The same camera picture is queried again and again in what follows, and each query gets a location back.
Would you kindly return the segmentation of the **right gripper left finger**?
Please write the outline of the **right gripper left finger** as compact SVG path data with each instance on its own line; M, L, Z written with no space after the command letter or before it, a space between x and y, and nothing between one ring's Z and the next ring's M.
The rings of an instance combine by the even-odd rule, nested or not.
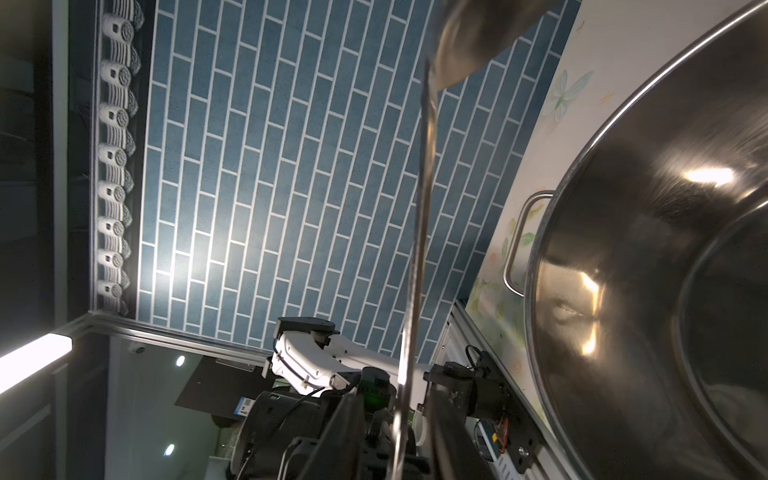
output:
M365 433L364 397L353 388L343 396L299 479L360 479Z

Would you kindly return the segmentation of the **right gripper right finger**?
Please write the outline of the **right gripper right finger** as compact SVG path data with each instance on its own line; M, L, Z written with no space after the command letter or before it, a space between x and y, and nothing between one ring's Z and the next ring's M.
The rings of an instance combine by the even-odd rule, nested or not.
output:
M429 386L424 414L428 420L430 465L433 479L494 479L465 427L466 415L442 386Z

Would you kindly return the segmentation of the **stainless steel stock pot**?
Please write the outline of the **stainless steel stock pot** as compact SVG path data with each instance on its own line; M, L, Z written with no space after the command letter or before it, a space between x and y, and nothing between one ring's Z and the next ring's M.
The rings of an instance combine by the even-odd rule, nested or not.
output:
M743 2L523 204L545 205L524 331L566 477L767 475L767 5Z

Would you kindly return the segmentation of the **long steel ladle spoon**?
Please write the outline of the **long steel ladle spoon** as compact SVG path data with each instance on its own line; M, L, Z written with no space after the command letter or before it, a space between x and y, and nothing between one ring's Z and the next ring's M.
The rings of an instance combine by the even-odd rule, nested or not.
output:
M421 146L413 252L398 364L390 479L405 470L408 414L414 384L414 348L418 345L421 295L427 252L428 223L434 185L438 133L438 92L471 76L517 40L551 8L552 1L443 1L437 23L423 50Z

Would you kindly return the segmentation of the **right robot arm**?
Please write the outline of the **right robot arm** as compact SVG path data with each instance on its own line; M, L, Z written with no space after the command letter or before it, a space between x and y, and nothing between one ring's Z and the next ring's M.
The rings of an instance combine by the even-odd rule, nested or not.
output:
M335 325L282 317L261 393L241 427L232 479L489 479L465 427L502 414L498 387L456 363L424 368L411 338L399 359Z

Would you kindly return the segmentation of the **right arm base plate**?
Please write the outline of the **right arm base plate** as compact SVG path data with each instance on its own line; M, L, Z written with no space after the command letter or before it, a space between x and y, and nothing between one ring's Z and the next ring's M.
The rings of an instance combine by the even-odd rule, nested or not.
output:
M489 426L500 456L518 474L527 473L543 446L541 428L489 352L469 345L465 355L468 366L455 361L433 365L424 374L427 391L445 394L462 420L470 417Z

